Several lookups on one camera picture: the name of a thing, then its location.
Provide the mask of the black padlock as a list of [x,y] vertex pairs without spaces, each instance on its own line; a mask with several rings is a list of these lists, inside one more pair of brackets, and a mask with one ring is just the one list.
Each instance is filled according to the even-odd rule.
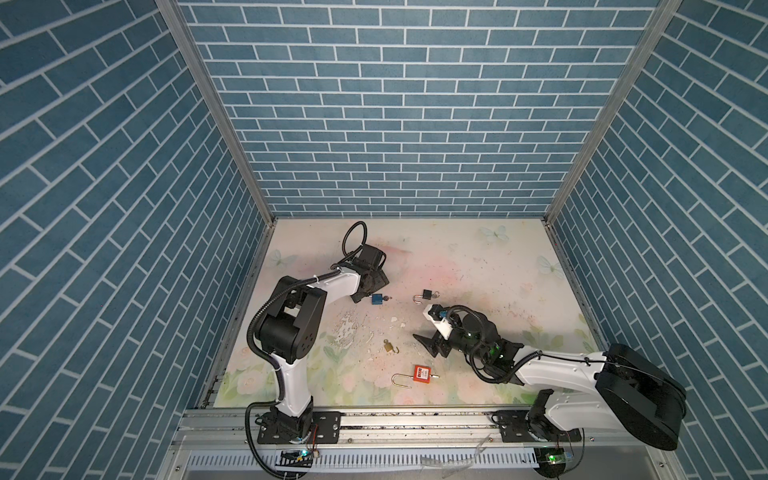
[[424,289],[421,294],[417,294],[413,296],[413,301],[416,304],[421,304],[424,301],[435,300],[435,299],[438,299],[439,297],[440,297],[440,293],[438,291]]

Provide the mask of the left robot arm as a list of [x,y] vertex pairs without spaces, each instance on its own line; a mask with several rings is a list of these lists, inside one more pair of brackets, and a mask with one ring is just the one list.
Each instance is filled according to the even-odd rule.
[[357,248],[343,249],[341,260],[322,275],[302,280],[282,277],[246,330],[248,348],[275,372],[278,396],[265,404],[270,419],[291,441],[310,433],[313,398],[306,357],[318,338],[325,306],[344,297],[358,303],[389,284],[383,271],[386,254],[367,243],[365,222],[357,221],[349,230],[358,227],[362,240]]

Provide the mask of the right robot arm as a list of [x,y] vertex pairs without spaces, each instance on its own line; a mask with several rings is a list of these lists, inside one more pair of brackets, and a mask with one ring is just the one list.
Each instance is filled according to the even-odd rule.
[[543,351],[504,339],[486,315],[463,305],[429,304],[423,315],[436,331],[416,339],[431,356],[458,351],[486,384],[538,390],[525,416],[534,439],[555,442],[598,429],[624,431],[658,450],[677,449],[685,389],[631,347]]

